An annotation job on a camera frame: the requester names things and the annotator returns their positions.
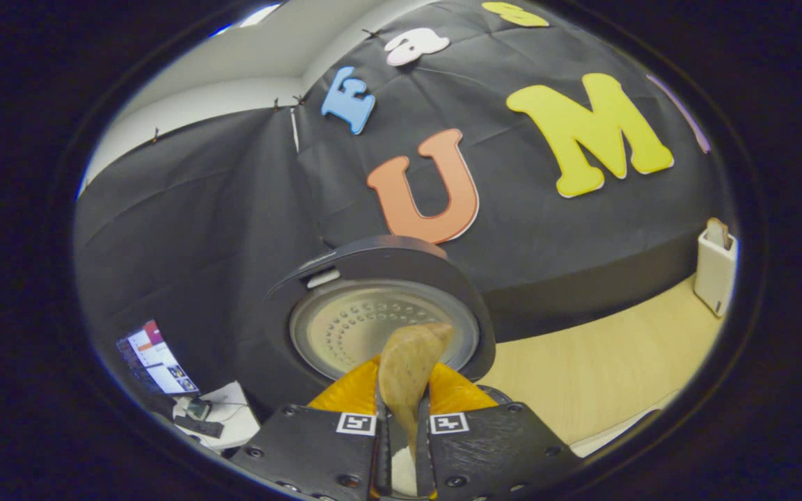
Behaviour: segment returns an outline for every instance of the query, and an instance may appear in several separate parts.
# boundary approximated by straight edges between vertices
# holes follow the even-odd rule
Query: yellow letter m
[[[631,162],[636,172],[650,174],[673,167],[673,154],[661,144],[618,80],[590,73],[583,76],[583,86],[592,111],[548,86],[529,86],[506,99],[510,110],[527,113],[550,143],[561,171],[556,183],[559,194],[582,196],[605,184],[602,171],[590,166],[580,146],[620,180],[627,176],[624,136],[633,149]]]

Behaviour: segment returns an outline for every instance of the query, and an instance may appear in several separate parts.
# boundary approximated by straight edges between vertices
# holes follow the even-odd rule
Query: small white container
[[[735,270],[738,263],[738,240],[727,234],[729,248],[707,238],[707,230],[698,237],[698,270],[695,273],[695,294],[717,317],[725,315],[732,300]]]

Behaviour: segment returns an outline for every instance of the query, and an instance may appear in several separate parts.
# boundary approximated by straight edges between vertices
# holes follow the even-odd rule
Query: black fabric backdrop
[[[329,248],[387,234],[370,171],[407,156],[420,211],[445,209],[441,178],[416,150],[448,128],[462,131],[480,211],[441,246],[483,293],[499,342],[607,315],[693,273],[707,218],[731,222],[721,159],[700,151],[646,70],[563,19],[526,9],[551,26],[522,28],[468,0],[383,26],[296,107],[298,153],[289,109],[243,111],[166,134],[103,170],[77,202],[75,266],[95,345],[118,378],[134,384],[115,340],[153,318],[201,390],[232,381],[235,347],[255,335],[249,323],[274,283]],[[451,45],[389,66],[386,42],[414,28],[433,28]],[[376,97],[360,136],[321,115],[343,66]],[[628,167],[625,180],[604,169],[604,187],[565,199],[547,140],[505,101],[545,85],[589,108],[581,77],[593,72],[622,84],[675,167],[651,175]]]

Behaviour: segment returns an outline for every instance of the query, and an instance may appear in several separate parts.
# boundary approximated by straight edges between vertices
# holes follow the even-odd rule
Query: ceiling
[[[226,80],[302,77],[327,45],[382,3],[386,0],[287,0],[258,24],[228,29],[176,60],[125,105],[121,116]]]

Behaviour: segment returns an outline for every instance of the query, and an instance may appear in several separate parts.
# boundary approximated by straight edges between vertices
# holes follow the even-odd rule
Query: computer monitor
[[[166,395],[196,395],[200,393],[191,381],[172,351],[169,350],[156,321],[147,321],[136,332],[127,334],[117,341],[124,361],[132,369],[151,393]]]

